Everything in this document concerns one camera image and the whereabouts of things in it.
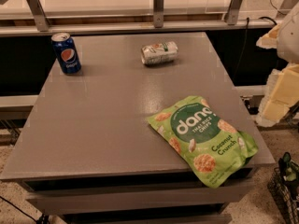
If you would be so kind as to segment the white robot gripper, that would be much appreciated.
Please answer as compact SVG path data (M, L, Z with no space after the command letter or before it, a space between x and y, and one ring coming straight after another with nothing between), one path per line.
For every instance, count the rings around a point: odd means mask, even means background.
M272 127L299 102L299 2L256 45L262 49L277 48L278 57L289 63L281 71L272 70L259 105L257 124Z

